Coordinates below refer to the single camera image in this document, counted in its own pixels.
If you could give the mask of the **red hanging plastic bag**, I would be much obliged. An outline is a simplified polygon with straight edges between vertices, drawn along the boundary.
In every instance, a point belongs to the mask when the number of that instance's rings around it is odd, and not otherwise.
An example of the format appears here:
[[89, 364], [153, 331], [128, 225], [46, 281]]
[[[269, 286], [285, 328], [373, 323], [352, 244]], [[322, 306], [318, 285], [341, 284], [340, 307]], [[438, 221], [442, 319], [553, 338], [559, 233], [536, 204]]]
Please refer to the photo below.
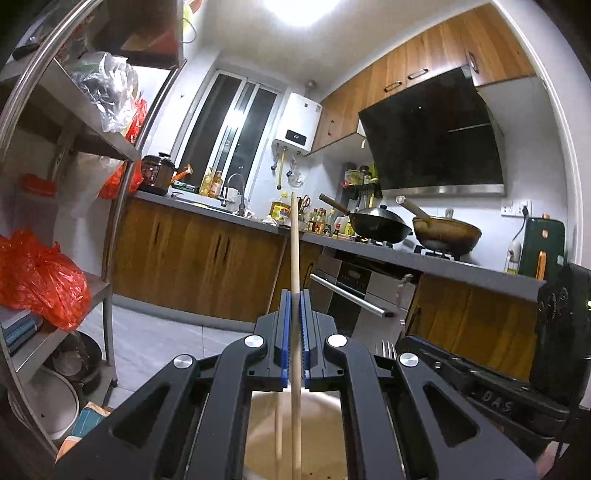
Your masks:
[[134, 152], [135, 144], [139, 138], [143, 123], [147, 115], [147, 102], [141, 96], [134, 101], [133, 115], [129, 125], [124, 131], [125, 142], [121, 144], [122, 149], [116, 148], [116, 159], [120, 160], [119, 166], [113, 171], [111, 176], [105, 181], [98, 193], [98, 197], [104, 200], [114, 200], [117, 198], [120, 186], [125, 173], [124, 162], [132, 160], [131, 180], [128, 184], [127, 192], [135, 193], [143, 181], [141, 171], [141, 159], [137, 152]]

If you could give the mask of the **red plastic bag on shelf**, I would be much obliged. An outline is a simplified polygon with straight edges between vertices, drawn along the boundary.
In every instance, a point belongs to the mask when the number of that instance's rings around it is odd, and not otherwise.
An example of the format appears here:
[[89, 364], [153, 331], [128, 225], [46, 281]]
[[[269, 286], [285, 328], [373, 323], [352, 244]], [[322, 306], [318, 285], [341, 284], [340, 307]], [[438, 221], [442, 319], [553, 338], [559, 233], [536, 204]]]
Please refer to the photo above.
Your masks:
[[27, 309], [56, 328], [75, 330], [91, 310], [85, 273], [60, 245], [44, 246], [24, 228], [1, 238], [1, 305]]

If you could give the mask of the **stainless steel shelf rack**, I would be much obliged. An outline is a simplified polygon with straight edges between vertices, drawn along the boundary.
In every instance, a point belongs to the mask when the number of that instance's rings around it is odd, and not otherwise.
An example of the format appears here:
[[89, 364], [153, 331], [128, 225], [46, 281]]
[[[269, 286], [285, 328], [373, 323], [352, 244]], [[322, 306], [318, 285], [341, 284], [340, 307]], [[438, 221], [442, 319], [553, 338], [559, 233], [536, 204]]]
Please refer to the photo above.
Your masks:
[[[17, 164], [12, 162], [14, 148], [24, 148], [20, 137], [15, 140], [19, 128], [33, 135], [33, 140], [42, 139], [54, 147], [52, 156], [40, 164], [44, 179], [66, 179], [77, 155], [84, 153], [116, 159], [116, 148], [122, 149], [125, 142], [120, 133], [101, 130], [100, 115], [91, 101], [70, 78], [65, 70], [67, 62], [56, 55], [74, 33], [81, 32], [84, 46], [93, 51], [105, 51], [128, 58], [132, 66], [160, 68], [168, 71], [166, 81], [155, 96], [155, 107], [150, 107], [147, 126], [139, 134], [134, 152], [140, 157], [153, 118], [162, 99], [168, 93], [171, 82], [184, 67], [182, 53], [182, 1], [55, 1], [57, 9], [65, 8], [58, 15], [58, 22], [50, 28], [45, 40], [32, 53], [20, 60], [8, 61], [1, 68], [1, 179], [13, 174]], [[44, 244], [53, 244], [55, 222], [61, 213], [81, 209], [82, 200], [66, 207], [66, 197], [58, 190], [57, 197], [43, 199], [41, 195], [25, 193], [17, 183], [1, 186], [1, 195], [8, 195], [12, 203], [11, 227], [30, 226], [41, 236]], [[118, 238], [119, 224], [127, 194], [120, 192], [113, 201], [109, 218], [103, 229], [102, 263], [100, 275], [89, 273], [92, 293], [91, 310], [102, 304], [103, 343], [105, 359], [99, 364], [100, 382], [90, 396], [91, 400], [106, 401], [117, 383], [115, 364], [112, 307], [113, 289], [111, 276], [114, 266], [114, 248]], [[13, 357], [9, 357], [5, 341], [1, 338], [1, 379], [7, 391], [15, 398], [16, 405], [24, 407], [24, 428], [34, 440], [29, 450], [44, 461], [53, 461], [57, 455], [56, 443], [41, 423], [40, 414], [33, 410], [23, 390], [49, 358], [63, 343], [68, 333], [58, 331], [46, 320], [41, 329], [27, 340]]]

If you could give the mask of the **kitchen window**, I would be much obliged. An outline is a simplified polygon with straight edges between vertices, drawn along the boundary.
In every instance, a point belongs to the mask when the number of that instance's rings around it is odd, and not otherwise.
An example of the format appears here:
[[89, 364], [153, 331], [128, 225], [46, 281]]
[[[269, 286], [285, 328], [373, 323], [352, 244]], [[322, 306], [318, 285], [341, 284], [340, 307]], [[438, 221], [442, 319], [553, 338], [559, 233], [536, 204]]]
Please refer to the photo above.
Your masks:
[[174, 193], [207, 194], [211, 182], [230, 182], [252, 197], [280, 107], [281, 93], [252, 78], [217, 70], [189, 113], [175, 154], [181, 171]]

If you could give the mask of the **kitchen faucet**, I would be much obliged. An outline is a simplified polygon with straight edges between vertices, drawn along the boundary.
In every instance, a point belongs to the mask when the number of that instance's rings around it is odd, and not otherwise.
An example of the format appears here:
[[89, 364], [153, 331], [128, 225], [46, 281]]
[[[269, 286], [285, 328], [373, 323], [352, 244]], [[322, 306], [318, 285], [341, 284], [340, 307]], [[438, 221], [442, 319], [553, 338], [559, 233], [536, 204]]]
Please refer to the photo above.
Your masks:
[[221, 207], [228, 211], [231, 203], [238, 204], [235, 214], [239, 217], [245, 217], [245, 177], [240, 173], [229, 175], [224, 183]]

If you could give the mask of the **white water heater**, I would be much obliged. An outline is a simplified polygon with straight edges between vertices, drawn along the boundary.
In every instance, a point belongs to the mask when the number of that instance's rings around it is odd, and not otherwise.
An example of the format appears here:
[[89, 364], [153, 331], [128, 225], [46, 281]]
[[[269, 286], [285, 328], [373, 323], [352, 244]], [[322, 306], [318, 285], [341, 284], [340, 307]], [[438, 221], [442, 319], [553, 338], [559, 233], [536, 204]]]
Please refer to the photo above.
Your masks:
[[321, 116], [321, 104], [291, 92], [276, 128], [273, 145], [301, 155], [310, 154]]

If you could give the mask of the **green air fryer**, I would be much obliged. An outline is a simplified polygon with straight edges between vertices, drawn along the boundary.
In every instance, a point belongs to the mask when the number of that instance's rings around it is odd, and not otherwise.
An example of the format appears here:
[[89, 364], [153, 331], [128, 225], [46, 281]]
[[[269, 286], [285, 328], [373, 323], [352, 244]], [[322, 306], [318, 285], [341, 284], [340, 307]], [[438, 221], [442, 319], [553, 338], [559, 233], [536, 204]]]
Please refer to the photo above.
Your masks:
[[549, 214], [526, 221], [518, 273], [540, 281], [554, 281], [564, 265], [565, 226]]

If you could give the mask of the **wall power socket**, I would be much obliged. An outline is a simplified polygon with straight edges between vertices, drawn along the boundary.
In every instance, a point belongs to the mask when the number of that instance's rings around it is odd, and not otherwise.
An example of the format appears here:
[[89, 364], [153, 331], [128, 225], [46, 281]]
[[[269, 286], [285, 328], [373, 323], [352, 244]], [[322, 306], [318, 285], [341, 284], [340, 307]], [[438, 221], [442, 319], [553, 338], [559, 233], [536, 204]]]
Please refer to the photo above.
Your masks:
[[529, 199], [505, 199], [501, 202], [502, 217], [521, 218], [533, 213], [532, 201]]

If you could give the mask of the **black range hood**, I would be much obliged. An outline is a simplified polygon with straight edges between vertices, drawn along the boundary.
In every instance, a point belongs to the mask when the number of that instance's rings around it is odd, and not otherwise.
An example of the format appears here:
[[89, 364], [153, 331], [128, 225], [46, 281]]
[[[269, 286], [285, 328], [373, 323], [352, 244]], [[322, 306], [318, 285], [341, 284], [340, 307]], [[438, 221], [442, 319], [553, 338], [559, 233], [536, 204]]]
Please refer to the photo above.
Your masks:
[[359, 117], [384, 191], [506, 193], [500, 131], [467, 65], [367, 107]]

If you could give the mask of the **yellow oil bottle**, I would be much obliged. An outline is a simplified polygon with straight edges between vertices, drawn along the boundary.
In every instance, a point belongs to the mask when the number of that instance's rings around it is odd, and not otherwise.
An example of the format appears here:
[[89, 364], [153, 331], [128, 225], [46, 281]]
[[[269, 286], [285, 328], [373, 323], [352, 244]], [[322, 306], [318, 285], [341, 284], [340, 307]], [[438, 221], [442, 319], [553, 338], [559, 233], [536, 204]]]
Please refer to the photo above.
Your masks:
[[270, 217], [277, 225], [290, 224], [290, 195], [287, 191], [281, 191], [279, 197], [270, 205]]

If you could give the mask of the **clear crumpled plastic bag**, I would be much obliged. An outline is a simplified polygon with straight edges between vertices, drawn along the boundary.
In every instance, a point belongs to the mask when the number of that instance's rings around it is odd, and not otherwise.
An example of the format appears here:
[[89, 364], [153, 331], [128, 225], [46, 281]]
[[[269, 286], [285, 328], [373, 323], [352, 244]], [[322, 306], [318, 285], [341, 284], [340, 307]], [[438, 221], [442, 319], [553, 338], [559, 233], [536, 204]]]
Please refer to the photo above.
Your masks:
[[125, 57], [108, 52], [89, 52], [65, 67], [82, 93], [98, 109], [101, 128], [121, 133], [136, 111], [138, 77]]

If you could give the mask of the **black wok with lid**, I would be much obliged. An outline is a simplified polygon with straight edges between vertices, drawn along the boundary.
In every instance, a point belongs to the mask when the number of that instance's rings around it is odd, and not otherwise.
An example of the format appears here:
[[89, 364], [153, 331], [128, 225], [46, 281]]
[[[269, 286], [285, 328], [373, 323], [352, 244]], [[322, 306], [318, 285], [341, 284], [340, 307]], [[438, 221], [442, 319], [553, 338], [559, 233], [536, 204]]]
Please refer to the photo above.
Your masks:
[[412, 234], [405, 221], [386, 206], [351, 211], [325, 194], [319, 194], [318, 199], [348, 216], [353, 231], [360, 237], [398, 244]]

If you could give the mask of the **patterned teal beige table mat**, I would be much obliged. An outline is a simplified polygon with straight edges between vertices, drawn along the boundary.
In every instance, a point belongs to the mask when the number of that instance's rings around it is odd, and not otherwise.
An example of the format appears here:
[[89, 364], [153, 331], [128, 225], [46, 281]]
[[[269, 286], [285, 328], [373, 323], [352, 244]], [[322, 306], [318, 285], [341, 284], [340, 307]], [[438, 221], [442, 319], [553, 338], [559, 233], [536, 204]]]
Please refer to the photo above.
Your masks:
[[58, 461], [71, 450], [85, 435], [111, 414], [108, 407], [103, 408], [93, 402], [88, 402], [73, 425], [72, 431], [65, 438], [58, 450], [55, 461]]

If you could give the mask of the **built-in steel oven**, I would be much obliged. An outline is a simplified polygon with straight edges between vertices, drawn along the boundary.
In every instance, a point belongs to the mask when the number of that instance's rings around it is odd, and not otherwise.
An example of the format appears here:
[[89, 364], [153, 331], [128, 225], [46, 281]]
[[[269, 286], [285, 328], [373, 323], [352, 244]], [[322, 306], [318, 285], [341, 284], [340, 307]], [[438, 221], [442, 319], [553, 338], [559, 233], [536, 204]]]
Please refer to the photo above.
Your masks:
[[308, 275], [312, 309], [334, 318], [339, 333], [378, 354], [381, 323], [390, 314], [374, 295], [377, 275], [402, 279], [406, 274], [416, 289], [419, 274], [403, 267], [340, 251], [322, 253]]

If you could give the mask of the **dark red rice cooker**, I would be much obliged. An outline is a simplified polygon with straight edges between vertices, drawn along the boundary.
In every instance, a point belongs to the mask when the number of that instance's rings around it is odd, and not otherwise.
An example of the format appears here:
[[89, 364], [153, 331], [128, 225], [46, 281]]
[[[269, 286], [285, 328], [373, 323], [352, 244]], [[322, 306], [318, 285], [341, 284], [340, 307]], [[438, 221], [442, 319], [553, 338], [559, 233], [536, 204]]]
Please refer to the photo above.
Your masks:
[[157, 155], [146, 155], [141, 160], [142, 182], [138, 189], [165, 196], [175, 171], [176, 166], [171, 162], [169, 154], [159, 152]]

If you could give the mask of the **wooden chopstick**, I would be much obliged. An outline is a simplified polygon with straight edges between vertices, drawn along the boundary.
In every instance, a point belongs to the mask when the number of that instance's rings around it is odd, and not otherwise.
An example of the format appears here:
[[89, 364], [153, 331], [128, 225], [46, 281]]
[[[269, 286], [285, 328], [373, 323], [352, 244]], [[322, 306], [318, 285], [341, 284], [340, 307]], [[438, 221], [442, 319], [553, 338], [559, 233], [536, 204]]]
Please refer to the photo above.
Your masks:
[[280, 291], [279, 306], [273, 317], [273, 376], [277, 378], [279, 386], [273, 392], [274, 417], [273, 439], [274, 457], [276, 460], [276, 478], [280, 478], [281, 463], [283, 463], [283, 390], [288, 386], [290, 378], [290, 323], [291, 323], [291, 287]]
[[301, 480], [301, 322], [300, 249], [298, 248], [297, 195], [290, 206], [290, 378], [291, 378], [291, 478]]

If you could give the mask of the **silver metal fork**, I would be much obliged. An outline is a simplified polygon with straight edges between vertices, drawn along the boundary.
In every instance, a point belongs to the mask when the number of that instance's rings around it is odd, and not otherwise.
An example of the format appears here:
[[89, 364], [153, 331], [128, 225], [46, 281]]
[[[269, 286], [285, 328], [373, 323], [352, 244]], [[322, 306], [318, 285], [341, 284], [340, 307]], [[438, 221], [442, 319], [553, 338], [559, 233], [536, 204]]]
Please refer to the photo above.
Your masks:
[[381, 323], [377, 353], [394, 358], [394, 345], [405, 334], [406, 321], [415, 293], [413, 276], [406, 274], [402, 279], [377, 275], [374, 295], [381, 309], [390, 316]]

